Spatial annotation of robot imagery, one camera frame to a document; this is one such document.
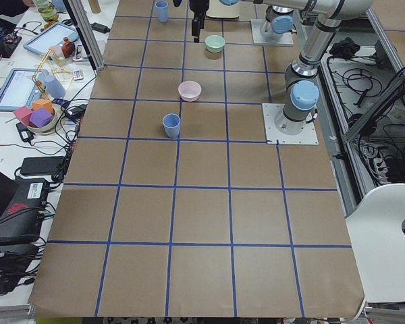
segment light blue joint cap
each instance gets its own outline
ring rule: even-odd
[[[311,110],[318,101],[319,89],[311,81],[302,80],[293,85],[291,102],[302,111]]]
[[[271,22],[271,29],[276,34],[285,34],[292,29],[293,22],[291,16],[279,16]]]
[[[223,5],[235,5],[239,0],[219,0]]]

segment bottle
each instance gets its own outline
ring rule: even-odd
[[[75,44],[71,42],[68,37],[63,38],[63,40],[65,43],[61,46],[61,51],[63,52],[65,59],[67,59],[74,54]]]
[[[34,0],[34,4],[44,21],[56,22],[59,20],[59,14],[49,0]]]
[[[94,14],[98,14],[101,12],[101,6],[99,5],[98,0],[88,0],[88,4],[90,5],[90,10]]]

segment orange block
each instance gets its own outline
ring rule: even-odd
[[[53,103],[48,99],[38,99],[32,102],[33,110],[45,108],[50,113],[54,114]]]

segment white chair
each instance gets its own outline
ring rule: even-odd
[[[367,302],[405,302],[405,184],[368,192],[346,224]]]

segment tablet screen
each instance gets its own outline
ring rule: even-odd
[[[69,37],[73,33],[75,33],[75,30],[67,26],[54,24],[39,34],[33,41],[28,42],[27,46],[37,53],[46,53],[51,46],[63,43],[63,38]]]
[[[32,76],[34,71],[14,71],[0,98],[0,106],[25,106],[35,87]]]

